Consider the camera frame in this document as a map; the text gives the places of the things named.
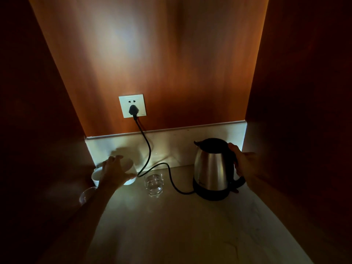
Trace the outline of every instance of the kettle base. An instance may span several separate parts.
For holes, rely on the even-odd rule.
[[[225,199],[230,193],[229,189],[212,191],[201,187],[193,178],[193,189],[197,195],[209,201],[220,201]]]

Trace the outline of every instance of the clear glass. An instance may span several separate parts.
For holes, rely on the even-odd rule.
[[[164,180],[161,174],[145,175],[144,186],[148,194],[153,197],[159,197],[163,192]]]
[[[84,205],[89,200],[89,198],[91,198],[94,195],[96,189],[97,187],[90,187],[81,194],[80,196],[81,206]]]

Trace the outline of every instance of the kettle handle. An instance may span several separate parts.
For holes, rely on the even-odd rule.
[[[232,165],[234,164],[234,162],[236,164],[238,164],[236,154],[231,150],[229,150],[229,151],[230,151],[230,155],[231,155]],[[238,192],[236,189],[241,187],[242,185],[244,185],[246,183],[246,180],[243,176],[241,176],[239,179],[235,180],[233,178],[233,172],[231,174],[232,174],[232,177],[228,180],[228,188],[232,192]]]

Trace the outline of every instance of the black power cord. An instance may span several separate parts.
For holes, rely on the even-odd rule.
[[[166,165],[168,167],[168,170],[169,170],[169,177],[170,177],[170,181],[171,181],[171,184],[173,185],[174,189],[180,193],[180,194],[183,194],[183,195],[191,195],[194,193],[194,191],[191,191],[191,192],[182,192],[180,190],[177,189],[176,185],[174,184],[173,182],[173,178],[171,177],[171,169],[170,169],[170,166],[168,163],[166,162],[162,162],[162,163],[159,163],[159,164],[156,164],[155,166],[152,166],[150,169],[148,169],[146,172],[144,172],[143,174],[141,174],[143,172],[143,170],[145,169],[145,167],[148,165],[149,163],[149,160],[150,160],[150,156],[152,154],[152,149],[150,148],[150,144],[148,142],[148,139],[147,137],[145,136],[142,128],[140,127],[139,123],[138,123],[138,120],[137,120],[137,114],[138,114],[138,108],[137,106],[135,106],[134,104],[130,106],[130,110],[129,110],[129,113],[133,116],[133,119],[135,121],[135,123],[137,124],[140,132],[142,133],[143,137],[144,137],[144,140],[147,142],[147,145],[148,145],[148,148],[149,148],[149,156],[148,156],[148,160],[147,162],[145,163],[145,165],[143,166],[143,168],[139,171],[139,173],[137,174],[137,177],[142,177],[144,175],[146,175],[147,173],[151,172],[153,168],[159,166],[159,165]]]

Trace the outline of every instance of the outlet cover plate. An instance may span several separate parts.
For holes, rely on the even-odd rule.
[[[132,118],[133,116],[129,113],[130,106],[135,105],[138,108],[138,117],[146,116],[145,104],[143,94],[138,95],[128,95],[128,96],[119,96],[120,105],[122,109],[122,114],[124,118]]]

